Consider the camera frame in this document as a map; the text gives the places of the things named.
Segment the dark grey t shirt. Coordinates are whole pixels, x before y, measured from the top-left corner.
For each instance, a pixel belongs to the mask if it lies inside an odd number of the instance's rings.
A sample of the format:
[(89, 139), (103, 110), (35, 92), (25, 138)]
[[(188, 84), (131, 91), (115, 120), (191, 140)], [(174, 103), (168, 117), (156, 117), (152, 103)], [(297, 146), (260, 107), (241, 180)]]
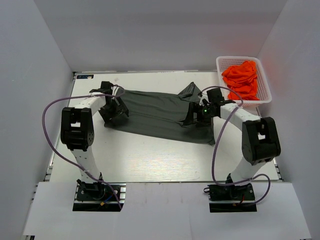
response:
[(189, 103), (200, 102), (199, 93), (194, 82), (178, 94), (127, 89), (121, 99), (129, 110), (129, 117), (120, 116), (115, 125), (104, 123), (104, 126), (127, 133), (212, 146), (216, 141), (211, 124), (184, 125)]

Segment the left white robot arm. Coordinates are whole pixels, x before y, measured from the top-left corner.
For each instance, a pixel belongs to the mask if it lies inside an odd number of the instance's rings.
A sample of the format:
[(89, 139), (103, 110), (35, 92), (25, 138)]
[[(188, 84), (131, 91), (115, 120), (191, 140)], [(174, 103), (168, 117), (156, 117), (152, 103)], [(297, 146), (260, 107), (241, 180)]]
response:
[(105, 123), (112, 123), (121, 115), (129, 116), (129, 110), (121, 96), (125, 90), (117, 84), (103, 81), (98, 89), (61, 113), (61, 142), (71, 151), (80, 166), (81, 181), (93, 184), (103, 180), (96, 165), (92, 145), (95, 139), (93, 116), (99, 113)]

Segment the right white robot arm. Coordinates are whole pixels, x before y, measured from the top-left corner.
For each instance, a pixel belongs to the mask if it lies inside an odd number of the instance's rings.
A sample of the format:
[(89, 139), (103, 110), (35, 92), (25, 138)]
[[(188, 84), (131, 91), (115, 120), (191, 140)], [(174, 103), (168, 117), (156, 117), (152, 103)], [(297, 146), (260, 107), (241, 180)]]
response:
[(226, 100), (222, 87), (205, 88), (206, 95), (199, 94), (199, 102), (191, 102), (184, 125), (205, 125), (214, 117), (231, 123), (241, 131), (242, 158), (231, 172), (224, 187), (245, 186), (259, 177), (257, 173), (266, 163), (281, 154), (281, 145), (275, 120), (260, 117), (242, 108), (243, 101)]

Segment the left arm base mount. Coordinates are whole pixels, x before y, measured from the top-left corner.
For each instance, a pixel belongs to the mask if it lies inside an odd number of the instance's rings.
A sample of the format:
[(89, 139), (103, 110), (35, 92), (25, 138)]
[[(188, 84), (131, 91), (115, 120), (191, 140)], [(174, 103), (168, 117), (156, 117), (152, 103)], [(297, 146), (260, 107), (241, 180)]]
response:
[(120, 212), (125, 203), (126, 185), (78, 182), (73, 212)]

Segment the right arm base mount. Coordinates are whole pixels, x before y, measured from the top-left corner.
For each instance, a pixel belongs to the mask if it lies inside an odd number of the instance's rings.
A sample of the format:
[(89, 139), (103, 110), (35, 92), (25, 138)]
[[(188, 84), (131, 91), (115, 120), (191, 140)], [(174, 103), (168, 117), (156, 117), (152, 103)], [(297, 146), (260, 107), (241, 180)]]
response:
[(251, 183), (243, 186), (210, 184), (203, 189), (209, 198), (210, 213), (253, 213), (257, 211)]

